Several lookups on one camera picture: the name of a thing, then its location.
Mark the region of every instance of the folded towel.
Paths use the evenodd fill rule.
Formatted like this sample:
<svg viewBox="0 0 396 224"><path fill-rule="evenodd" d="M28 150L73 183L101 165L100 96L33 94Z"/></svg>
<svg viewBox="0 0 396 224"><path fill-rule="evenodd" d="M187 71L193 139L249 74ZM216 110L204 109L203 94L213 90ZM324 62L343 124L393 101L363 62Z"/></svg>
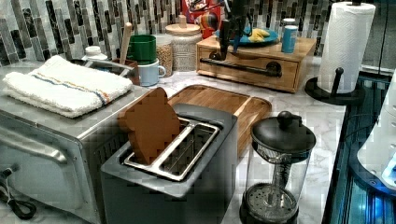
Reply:
<svg viewBox="0 0 396 224"><path fill-rule="evenodd" d="M133 86L128 78L75 65L60 56L27 75L9 73L3 81L11 97L69 118L106 105Z"/></svg>

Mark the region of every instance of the toaster oven door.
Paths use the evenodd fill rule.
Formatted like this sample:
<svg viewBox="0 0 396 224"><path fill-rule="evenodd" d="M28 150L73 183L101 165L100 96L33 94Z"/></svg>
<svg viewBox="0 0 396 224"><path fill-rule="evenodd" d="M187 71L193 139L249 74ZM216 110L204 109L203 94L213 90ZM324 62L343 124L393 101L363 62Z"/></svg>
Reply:
<svg viewBox="0 0 396 224"><path fill-rule="evenodd" d="M16 191L42 203L100 223L86 159L78 141L0 115L0 171Z"/></svg>

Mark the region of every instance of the kitchen counter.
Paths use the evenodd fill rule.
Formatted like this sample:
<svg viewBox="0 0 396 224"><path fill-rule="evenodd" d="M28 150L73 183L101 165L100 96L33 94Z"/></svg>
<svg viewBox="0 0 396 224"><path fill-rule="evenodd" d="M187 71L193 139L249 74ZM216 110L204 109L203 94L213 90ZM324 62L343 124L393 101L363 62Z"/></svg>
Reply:
<svg viewBox="0 0 396 224"><path fill-rule="evenodd" d="M318 72L319 63L320 59L314 59L315 66L309 71L303 83ZM7 71L5 68L0 68L0 77L10 70L20 70L24 67L25 71L27 71L33 70L30 68L34 66L34 63L28 63L28 65L25 63L23 65L13 64L7 68ZM304 92L304 84L296 93L285 93L212 77L198 76L195 72L175 72L171 77L162 78L157 86L163 87L169 97L183 88L195 84L207 85L265 99L271 102L273 106L272 116L276 116L283 110L289 110L291 113L300 115L303 118L304 125L310 128L315 134L317 144L312 151L305 177L303 192L300 199L300 214L298 221L304 224L320 223L329 192L332 168L334 166L346 107L327 105L314 100ZM245 190L247 168L248 148L240 158L237 166L235 193L227 213L222 220L222 224L241 223L239 220L239 205L241 204L242 194ZM23 199L21 195L17 195L16 197L18 199ZM37 213L35 217L31 220L22 221L10 212L9 208L4 203L0 202L0 223L86 223L82 219L66 212L50 208L41 203L35 202L35 204L37 204Z"/></svg>

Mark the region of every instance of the stainless steel toaster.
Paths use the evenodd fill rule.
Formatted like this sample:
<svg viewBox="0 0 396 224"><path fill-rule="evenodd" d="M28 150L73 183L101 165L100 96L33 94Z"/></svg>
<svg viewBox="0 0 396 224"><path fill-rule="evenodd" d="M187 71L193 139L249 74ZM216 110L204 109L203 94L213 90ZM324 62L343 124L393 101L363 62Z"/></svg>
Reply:
<svg viewBox="0 0 396 224"><path fill-rule="evenodd" d="M0 80L16 70L0 69ZM0 171L20 167L8 184L91 223L104 223L100 167L128 141L117 116L149 89L134 86L109 105L69 119L6 96L4 88L0 81Z"/></svg>
<svg viewBox="0 0 396 224"><path fill-rule="evenodd" d="M123 145L102 165L107 224L220 224L235 190L237 117L174 105L183 131L151 165Z"/></svg>

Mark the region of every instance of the paper towel roll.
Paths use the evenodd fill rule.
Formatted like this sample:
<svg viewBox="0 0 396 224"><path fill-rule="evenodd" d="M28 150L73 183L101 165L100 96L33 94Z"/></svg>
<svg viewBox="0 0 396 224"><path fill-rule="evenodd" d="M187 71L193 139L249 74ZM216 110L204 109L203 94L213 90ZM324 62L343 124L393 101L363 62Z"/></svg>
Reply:
<svg viewBox="0 0 396 224"><path fill-rule="evenodd" d="M324 43L318 86L332 92L335 69L344 68L337 93L355 90L361 61L370 34L375 6L351 2L332 4L328 31Z"/></svg>

